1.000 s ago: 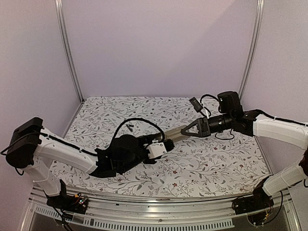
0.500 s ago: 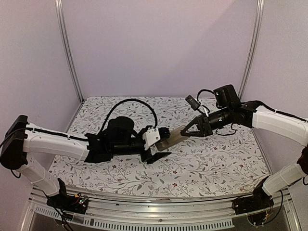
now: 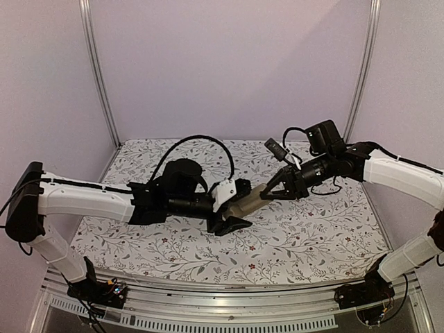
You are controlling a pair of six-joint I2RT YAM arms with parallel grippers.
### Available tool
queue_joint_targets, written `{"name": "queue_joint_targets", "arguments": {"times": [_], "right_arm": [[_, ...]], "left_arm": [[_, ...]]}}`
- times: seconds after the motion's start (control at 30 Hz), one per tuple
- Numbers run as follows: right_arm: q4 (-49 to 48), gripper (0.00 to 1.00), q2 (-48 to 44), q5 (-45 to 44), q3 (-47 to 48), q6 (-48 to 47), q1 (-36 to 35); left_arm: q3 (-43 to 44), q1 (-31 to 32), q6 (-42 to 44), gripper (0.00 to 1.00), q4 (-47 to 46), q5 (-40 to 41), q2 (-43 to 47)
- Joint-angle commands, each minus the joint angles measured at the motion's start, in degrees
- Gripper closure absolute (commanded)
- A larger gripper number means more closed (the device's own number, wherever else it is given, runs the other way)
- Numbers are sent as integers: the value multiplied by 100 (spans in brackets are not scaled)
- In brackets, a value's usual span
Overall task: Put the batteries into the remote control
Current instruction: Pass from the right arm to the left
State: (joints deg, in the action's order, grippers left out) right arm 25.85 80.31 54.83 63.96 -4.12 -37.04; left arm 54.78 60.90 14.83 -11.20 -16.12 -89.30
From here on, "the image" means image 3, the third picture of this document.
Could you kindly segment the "beige remote control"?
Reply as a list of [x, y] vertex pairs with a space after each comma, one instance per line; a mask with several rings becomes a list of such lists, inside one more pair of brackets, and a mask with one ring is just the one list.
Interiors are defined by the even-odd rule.
[[265, 183], [259, 184], [251, 190], [249, 195], [236, 202], [229, 203], [227, 210], [223, 213], [223, 219], [226, 220], [231, 216], [241, 219], [268, 205], [271, 201], [264, 200], [260, 197], [261, 192], [264, 191], [265, 188]]

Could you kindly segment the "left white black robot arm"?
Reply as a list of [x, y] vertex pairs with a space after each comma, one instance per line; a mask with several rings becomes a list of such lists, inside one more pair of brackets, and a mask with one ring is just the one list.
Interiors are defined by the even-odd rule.
[[94, 266], [80, 257], [45, 217], [52, 214], [94, 216], [130, 225], [164, 223], [169, 216], [203, 219], [207, 231], [224, 236], [252, 224], [225, 213], [234, 199], [250, 193], [246, 180], [227, 179], [209, 188], [195, 161], [168, 162], [161, 176], [126, 186], [57, 178], [31, 162], [2, 211], [5, 231], [14, 241], [33, 247], [58, 269], [88, 301], [103, 295], [105, 283], [96, 280]]

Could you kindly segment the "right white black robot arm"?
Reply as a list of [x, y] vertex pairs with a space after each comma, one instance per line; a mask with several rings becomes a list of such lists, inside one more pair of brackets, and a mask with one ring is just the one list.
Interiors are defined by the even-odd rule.
[[438, 212], [432, 227], [377, 260], [359, 287], [364, 302], [374, 302], [402, 274], [443, 253], [443, 172], [396, 156], [375, 142], [347, 145], [333, 121], [305, 129], [313, 159], [288, 165], [267, 183], [263, 200], [306, 198], [309, 189], [323, 181], [343, 177], [384, 185], [431, 205]]

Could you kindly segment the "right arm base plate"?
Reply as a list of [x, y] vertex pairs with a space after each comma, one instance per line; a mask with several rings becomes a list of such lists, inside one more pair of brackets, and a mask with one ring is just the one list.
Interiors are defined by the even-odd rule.
[[388, 300], [395, 295], [390, 283], [382, 285], [373, 282], [344, 284], [334, 290], [334, 301], [340, 309], [360, 307], [374, 302]]

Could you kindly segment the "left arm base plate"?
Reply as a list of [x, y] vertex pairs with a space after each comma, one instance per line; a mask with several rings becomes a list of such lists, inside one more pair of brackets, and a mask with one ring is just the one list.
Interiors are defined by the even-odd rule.
[[128, 285], [112, 279], [100, 282], [86, 278], [80, 282], [69, 283], [67, 295], [92, 303], [116, 309], [123, 309], [128, 294]]

